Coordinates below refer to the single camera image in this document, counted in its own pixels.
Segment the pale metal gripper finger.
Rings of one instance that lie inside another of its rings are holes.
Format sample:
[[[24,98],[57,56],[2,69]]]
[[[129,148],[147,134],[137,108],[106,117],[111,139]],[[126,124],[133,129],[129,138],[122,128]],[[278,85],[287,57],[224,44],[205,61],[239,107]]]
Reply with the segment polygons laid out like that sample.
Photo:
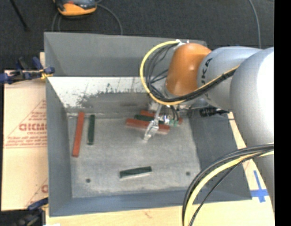
[[[153,137],[159,131],[159,122],[153,121],[150,129],[150,135]]]
[[[152,128],[153,128],[153,125],[152,123],[150,123],[148,127],[146,128],[145,134],[143,136],[144,140],[148,141],[152,137],[152,132],[151,132]]]

